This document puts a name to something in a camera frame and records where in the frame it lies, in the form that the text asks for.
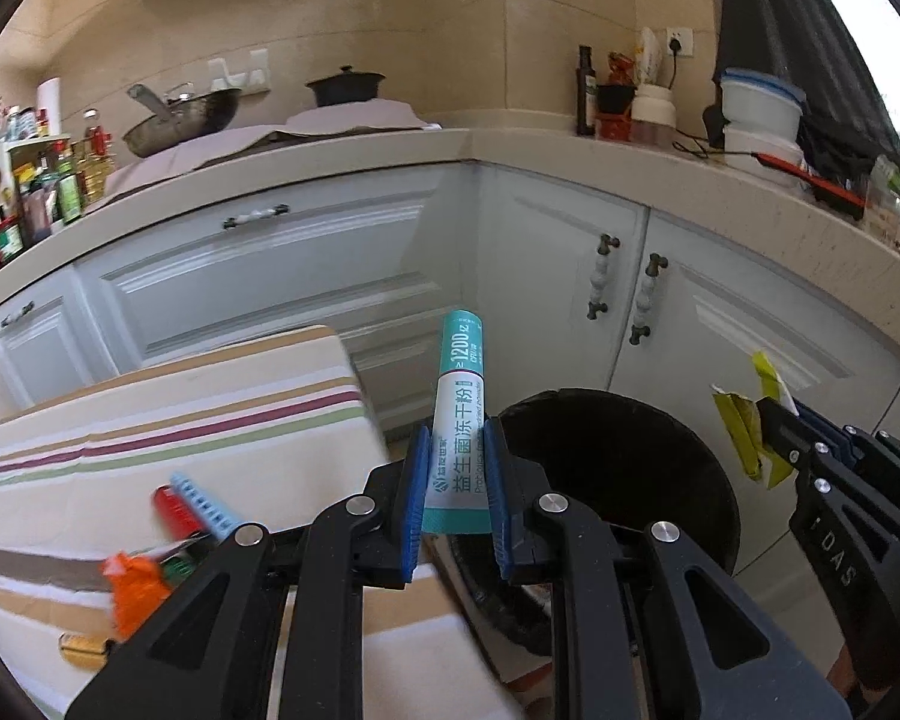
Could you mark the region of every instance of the black trash can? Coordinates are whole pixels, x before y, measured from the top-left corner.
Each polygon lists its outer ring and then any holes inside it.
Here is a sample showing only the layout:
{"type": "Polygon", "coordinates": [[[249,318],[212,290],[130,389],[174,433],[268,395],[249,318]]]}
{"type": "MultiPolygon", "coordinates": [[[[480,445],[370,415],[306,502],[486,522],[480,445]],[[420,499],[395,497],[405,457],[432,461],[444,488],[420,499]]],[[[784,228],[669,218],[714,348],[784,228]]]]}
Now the black trash can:
{"type": "MultiPolygon", "coordinates": [[[[594,389],[543,392],[500,415],[514,455],[540,463],[554,490],[607,522],[643,530],[674,522],[730,572],[740,514],[730,480],[697,435],[646,403],[594,389]]],[[[510,641],[550,654],[550,618],[500,579],[490,536],[450,536],[476,607],[510,641]]]]}

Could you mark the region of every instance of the paper towel roll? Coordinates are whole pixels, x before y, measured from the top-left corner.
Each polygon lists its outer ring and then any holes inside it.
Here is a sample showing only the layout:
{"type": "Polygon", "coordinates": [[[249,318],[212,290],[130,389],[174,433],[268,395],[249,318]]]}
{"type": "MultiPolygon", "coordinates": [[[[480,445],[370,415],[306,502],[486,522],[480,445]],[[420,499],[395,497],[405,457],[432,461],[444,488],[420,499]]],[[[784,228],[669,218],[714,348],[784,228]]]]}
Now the paper towel roll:
{"type": "Polygon", "coordinates": [[[36,108],[45,109],[50,120],[50,135],[63,132],[60,121],[60,79],[44,81],[36,88],[36,108]]]}

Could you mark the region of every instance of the teal and white stick packet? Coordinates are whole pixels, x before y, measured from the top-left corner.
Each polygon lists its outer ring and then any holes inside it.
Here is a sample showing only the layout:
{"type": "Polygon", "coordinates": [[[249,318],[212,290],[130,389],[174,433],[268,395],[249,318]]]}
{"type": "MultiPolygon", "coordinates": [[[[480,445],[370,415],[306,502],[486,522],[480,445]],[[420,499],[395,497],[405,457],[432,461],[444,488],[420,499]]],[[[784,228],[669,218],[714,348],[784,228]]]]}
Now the teal and white stick packet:
{"type": "Polygon", "coordinates": [[[489,533],[484,476],[484,327],[468,311],[443,324],[425,533],[489,533]]]}

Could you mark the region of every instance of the maroon stripe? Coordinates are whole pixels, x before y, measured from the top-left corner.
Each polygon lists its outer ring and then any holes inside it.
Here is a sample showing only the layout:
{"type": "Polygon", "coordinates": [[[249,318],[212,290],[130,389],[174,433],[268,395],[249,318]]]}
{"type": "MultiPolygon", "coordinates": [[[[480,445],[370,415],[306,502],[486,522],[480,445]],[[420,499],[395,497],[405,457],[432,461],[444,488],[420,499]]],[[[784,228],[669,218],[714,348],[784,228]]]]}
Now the maroon stripe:
{"type": "Polygon", "coordinates": [[[134,440],[133,442],[111,443],[111,445],[92,446],[79,449],[73,452],[63,452],[55,455],[48,455],[43,458],[34,458],[32,460],[24,460],[19,463],[11,463],[7,466],[0,466],[0,473],[5,471],[17,471],[21,469],[39,469],[41,466],[49,466],[54,463],[62,463],[77,459],[78,457],[96,457],[98,455],[108,455],[114,452],[132,452],[137,449],[149,449],[153,446],[163,445],[164,443],[182,442],[183,440],[198,439],[203,436],[211,436],[215,433],[224,433],[228,430],[247,427],[250,425],[258,425],[261,422],[271,422],[276,419],[285,418],[285,416],[293,416],[298,413],[312,412],[313,410],[322,409],[326,406],[336,406],[338,403],[347,403],[349,401],[360,400],[360,392],[346,391],[336,392],[332,395],[324,395],[314,400],[305,400],[302,403],[293,403],[289,406],[281,406],[279,409],[270,409],[265,412],[251,413],[250,415],[237,416],[237,418],[226,419],[223,422],[212,422],[207,425],[199,425],[193,428],[184,428],[173,433],[165,433],[160,436],[149,436],[145,439],[134,440]]]}

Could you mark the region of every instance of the drawer handle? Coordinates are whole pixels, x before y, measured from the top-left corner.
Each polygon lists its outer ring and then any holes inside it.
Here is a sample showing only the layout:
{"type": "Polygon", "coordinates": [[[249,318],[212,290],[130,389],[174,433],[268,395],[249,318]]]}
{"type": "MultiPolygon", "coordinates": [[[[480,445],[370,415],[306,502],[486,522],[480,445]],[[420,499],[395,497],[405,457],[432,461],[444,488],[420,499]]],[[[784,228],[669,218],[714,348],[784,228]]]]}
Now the drawer handle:
{"type": "Polygon", "coordinates": [[[272,208],[265,208],[261,211],[250,211],[248,214],[242,214],[238,217],[230,217],[223,220],[223,229],[232,230],[234,227],[240,227],[244,224],[250,224],[252,221],[260,221],[265,218],[282,217],[284,214],[290,213],[290,206],[281,203],[274,205],[272,208]]]}
{"type": "Polygon", "coordinates": [[[26,306],[24,306],[17,314],[11,314],[9,317],[4,317],[4,320],[0,323],[0,327],[10,327],[11,324],[15,324],[19,322],[23,317],[26,317],[31,311],[36,308],[36,304],[31,300],[26,306]]]}
{"type": "Polygon", "coordinates": [[[653,293],[656,290],[656,284],[660,276],[661,269],[667,269],[670,261],[666,257],[659,254],[650,255],[650,263],[647,269],[643,271],[643,277],[640,279],[640,289],[636,293],[636,308],[634,308],[634,326],[631,327],[631,346],[640,346],[641,338],[650,336],[650,325],[648,324],[648,315],[650,309],[653,308],[653,293]]]}
{"type": "Polygon", "coordinates": [[[590,276],[590,300],[587,303],[586,318],[591,322],[597,319],[597,314],[605,314],[608,310],[604,303],[604,290],[607,288],[607,271],[610,269],[610,252],[620,248],[620,239],[612,235],[600,236],[600,245],[597,247],[597,259],[593,264],[593,275],[590,276]]]}

